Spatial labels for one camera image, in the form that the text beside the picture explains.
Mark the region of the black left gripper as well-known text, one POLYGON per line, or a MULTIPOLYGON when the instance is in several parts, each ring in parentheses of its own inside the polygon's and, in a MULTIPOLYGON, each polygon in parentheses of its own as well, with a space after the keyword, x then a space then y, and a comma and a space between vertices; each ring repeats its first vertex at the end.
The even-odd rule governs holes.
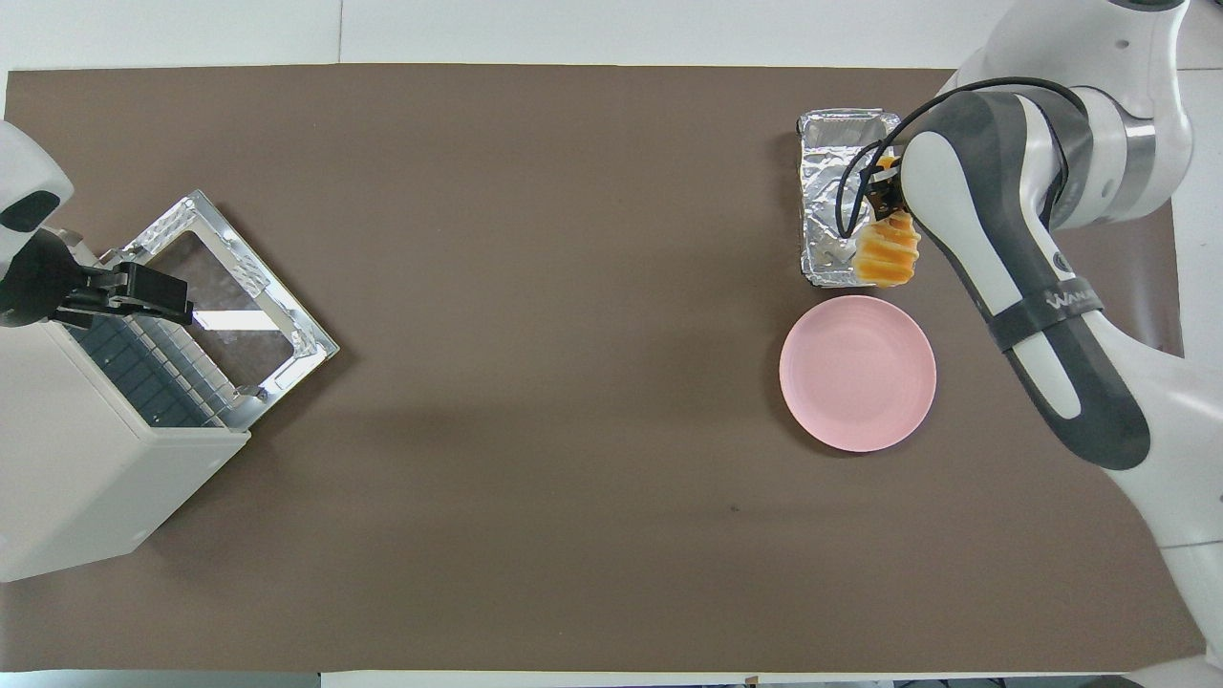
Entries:
POLYGON ((92 328, 97 317, 149 317, 187 326, 194 314, 188 284, 143 263, 119 263, 119 306, 92 279, 103 269, 83 266, 57 236, 39 229, 0 279, 0 328, 57 321, 92 328))

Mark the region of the sliced orange bread loaf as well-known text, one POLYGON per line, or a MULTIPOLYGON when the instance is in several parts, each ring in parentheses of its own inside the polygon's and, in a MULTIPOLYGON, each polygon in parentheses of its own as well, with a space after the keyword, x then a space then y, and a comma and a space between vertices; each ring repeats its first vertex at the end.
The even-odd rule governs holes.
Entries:
POLYGON ((905 286, 914 277, 921 236, 909 211, 896 210, 855 232, 850 266, 861 284, 879 288, 905 286))

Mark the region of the aluminium foil tray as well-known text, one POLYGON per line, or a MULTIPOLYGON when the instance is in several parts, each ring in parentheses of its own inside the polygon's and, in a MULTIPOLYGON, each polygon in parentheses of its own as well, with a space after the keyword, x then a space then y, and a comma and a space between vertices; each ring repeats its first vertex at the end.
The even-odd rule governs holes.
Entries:
POLYGON ((830 108, 804 112, 797 119, 801 154, 797 167, 801 187, 801 252, 804 277, 817 288, 873 287, 852 275, 850 262, 856 251, 855 235, 844 238, 837 218, 850 226, 851 202, 856 196, 860 170, 872 152, 852 165, 848 182, 843 175, 866 145, 885 139, 900 122, 900 115, 879 108, 830 108))

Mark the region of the glass oven door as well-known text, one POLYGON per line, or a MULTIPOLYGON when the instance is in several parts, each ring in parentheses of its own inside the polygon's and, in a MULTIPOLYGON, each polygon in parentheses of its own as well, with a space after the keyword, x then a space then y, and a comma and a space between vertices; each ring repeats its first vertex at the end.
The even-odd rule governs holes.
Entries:
MULTIPOLYGON (((106 268, 117 262, 143 263, 188 284, 194 314, 179 326, 219 367, 230 398, 227 431, 248 431, 339 353, 339 343, 201 191, 102 257, 106 268)), ((108 319, 83 343, 114 384, 135 367, 125 319, 108 319)))

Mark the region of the white toaster oven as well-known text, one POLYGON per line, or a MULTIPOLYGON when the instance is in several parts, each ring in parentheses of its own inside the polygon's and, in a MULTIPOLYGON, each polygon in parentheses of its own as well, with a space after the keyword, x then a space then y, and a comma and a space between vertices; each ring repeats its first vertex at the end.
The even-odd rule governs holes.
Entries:
POLYGON ((0 328, 0 583, 135 551, 249 441, 149 426, 84 347, 108 319, 0 328))

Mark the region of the pink round plate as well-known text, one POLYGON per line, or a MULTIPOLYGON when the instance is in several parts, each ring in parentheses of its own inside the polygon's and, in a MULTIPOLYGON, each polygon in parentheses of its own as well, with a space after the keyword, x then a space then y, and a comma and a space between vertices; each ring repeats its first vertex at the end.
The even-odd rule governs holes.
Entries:
POLYGON ((929 337, 884 299, 844 295, 799 317, 783 340, 779 389, 808 436, 830 448, 892 448, 922 425, 936 397, 929 337))

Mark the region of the brown paper table mat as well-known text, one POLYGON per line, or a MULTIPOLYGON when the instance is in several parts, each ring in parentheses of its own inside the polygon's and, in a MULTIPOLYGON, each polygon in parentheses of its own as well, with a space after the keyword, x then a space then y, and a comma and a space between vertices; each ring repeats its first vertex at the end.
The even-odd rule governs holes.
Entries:
POLYGON ((0 585, 0 667, 1128 671, 1203 639, 929 241, 893 448, 778 358, 800 112, 944 71, 331 65, 10 75, 121 247, 202 189, 340 345, 135 554, 0 585))

